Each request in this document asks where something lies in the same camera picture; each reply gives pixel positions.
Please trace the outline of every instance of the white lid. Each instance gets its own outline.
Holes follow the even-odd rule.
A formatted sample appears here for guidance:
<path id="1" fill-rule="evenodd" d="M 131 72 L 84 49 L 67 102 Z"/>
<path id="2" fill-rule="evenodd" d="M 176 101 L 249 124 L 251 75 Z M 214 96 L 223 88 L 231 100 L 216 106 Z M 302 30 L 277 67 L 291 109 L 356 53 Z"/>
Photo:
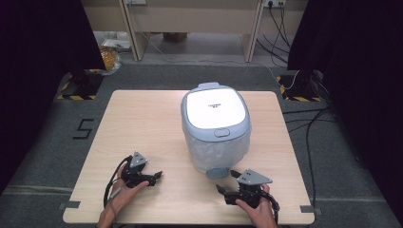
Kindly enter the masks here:
<path id="1" fill-rule="evenodd" d="M 241 123 L 246 113 L 234 89 L 196 91 L 187 96 L 187 118 L 200 129 L 214 129 Z"/>

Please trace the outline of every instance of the person's right hand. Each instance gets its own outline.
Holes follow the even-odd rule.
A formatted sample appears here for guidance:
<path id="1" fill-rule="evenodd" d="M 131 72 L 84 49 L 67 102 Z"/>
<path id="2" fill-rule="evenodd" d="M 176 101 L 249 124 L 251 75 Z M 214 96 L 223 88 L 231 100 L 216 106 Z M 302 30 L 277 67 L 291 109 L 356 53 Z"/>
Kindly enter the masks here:
<path id="1" fill-rule="evenodd" d="M 270 192 L 270 187 L 267 184 L 262 184 L 261 188 L 266 193 Z M 277 227 L 273 216 L 272 203 L 268 199 L 260 198 L 260 203 L 257 208 L 250 207 L 241 199 L 237 199 L 235 203 L 248 214 L 254 226 L 258 228 Z"/>

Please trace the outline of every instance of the white desk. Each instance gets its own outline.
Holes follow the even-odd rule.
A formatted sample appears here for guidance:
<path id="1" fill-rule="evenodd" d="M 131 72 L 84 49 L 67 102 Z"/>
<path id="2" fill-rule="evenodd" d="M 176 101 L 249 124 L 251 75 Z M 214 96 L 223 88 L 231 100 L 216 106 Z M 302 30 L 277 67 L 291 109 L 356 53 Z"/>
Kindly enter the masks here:
<path id="1" fill-rule="evenodd" d="M 216 183 L 238 189 L 228 177 L 210 180 L 189 158 L 182 133 L 181 90 L 118 90 L 88 152 L 67 208 L 64 221 L 96 223 L 103 211 L 103 196 L 119 162 L 139 151 L 148 159 L 144 174 L 163 171 L 153 187 L 142 191 L 119 215 L 119 223 L 136 224 L 250 224 L 238 207 L 226 205 Z M 273 92 L 242 91 L 252 123 L 249 152 L 233 169 L 251 168 L 274 182 L 271 194 L 280 205 L 279 224 L 310 224 L 313 213 L 301 213 L 310 201 L 293 146 Z"/>

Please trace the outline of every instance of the black curtain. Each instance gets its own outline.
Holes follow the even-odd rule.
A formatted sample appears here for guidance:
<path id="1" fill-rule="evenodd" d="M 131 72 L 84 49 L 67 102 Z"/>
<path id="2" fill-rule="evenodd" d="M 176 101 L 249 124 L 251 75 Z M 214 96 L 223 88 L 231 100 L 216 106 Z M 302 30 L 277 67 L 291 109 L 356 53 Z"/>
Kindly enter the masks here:
<path id="1" fill-rule="evenodd" d="M 80 0 L 2 1 L 0 23 L 1 193 L 34 143 L 62 77 L 105 66 Z"/>
<path id="2" fill-rule="evenodd" d="M 402 11 L 402 1 L 310 0 L 289 56 L 289 68 L 322 71 L 346 136 L 401 224 Z"/>

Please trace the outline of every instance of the container button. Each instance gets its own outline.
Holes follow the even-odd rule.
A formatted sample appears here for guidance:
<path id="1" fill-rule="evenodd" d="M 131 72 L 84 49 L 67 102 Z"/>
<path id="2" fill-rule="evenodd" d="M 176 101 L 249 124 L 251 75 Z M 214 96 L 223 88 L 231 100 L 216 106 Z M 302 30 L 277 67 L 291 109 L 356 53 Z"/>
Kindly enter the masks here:
<path id="1" fill-rule="evenodd" d="M 216 130 L 215 132 L 214 132 L 214 135 L 216 136 L 216 137 L 225 137 L 225 136 L 229 136 L 229 130 L 228 129 L 219 129 L 219 130 Z"/>

